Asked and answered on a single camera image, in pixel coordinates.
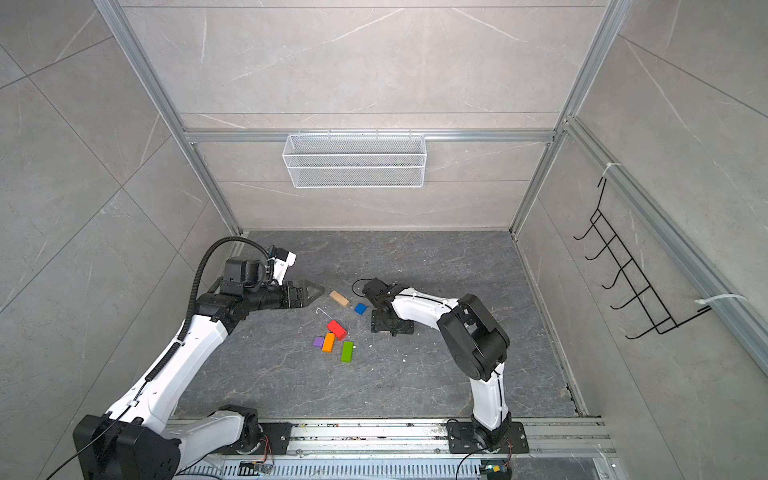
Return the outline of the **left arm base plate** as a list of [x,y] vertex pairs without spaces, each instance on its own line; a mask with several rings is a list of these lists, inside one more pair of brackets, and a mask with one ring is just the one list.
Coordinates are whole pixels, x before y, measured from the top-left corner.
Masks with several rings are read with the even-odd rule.
[[291,439],[293,424],[288,422],[261,423],[255,439],[251,443],[242,442],[227,445],[214,451],[222,455],[286,455]]

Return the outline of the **orange-yellow wood block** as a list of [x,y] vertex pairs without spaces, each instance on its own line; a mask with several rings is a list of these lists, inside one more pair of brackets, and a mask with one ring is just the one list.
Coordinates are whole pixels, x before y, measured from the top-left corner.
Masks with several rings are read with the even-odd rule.
[[331,353],[333,351],[336,336],[333,333],[327,333],[324,337],[321,351],[324,353]]

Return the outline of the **long natural wood block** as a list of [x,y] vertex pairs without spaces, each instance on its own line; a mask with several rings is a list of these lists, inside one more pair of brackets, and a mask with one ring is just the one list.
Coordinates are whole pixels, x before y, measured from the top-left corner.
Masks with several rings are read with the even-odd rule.
[[329,294],[329,297],[341,305],[342,307],[348,307],[350,305],[350,300],[338,293],[337,291],[331,291]]

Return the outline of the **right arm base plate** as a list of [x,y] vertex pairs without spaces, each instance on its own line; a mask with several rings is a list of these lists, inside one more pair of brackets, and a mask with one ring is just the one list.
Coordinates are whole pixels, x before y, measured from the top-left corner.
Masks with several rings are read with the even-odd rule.
[[466,454],[476,450],[480,453],[530,452],[527,434],[521,422],[505,420],[496,430],[487,430],[473,421],[455,419],[450,419],[444,426],[452,454]]

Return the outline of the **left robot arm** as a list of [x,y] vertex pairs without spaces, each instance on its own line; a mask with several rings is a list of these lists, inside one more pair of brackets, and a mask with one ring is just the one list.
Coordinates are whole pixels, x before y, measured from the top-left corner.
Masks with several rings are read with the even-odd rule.
[[86,479],[172,479],[221,448],[270,452],[254,408],[225,405],[185,427],[168,421],[208,357],[251,313],[309,306],[324,288],[285,278],[294,253],[239,236],[215,241],[196,270],[176,336],[107,411],[73,430]]

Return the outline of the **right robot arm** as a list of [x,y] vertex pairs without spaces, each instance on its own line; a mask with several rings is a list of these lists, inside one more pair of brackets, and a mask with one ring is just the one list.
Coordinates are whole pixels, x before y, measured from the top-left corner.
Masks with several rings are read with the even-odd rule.
[[419,323],[440,332],[451,358],[470,379],[473,436],[480,447],[496,448],[511,425],[503,374],[510,339],[473,294],[442,298],[378,278],[362,295],[372,304],[371,331],[411,334]]

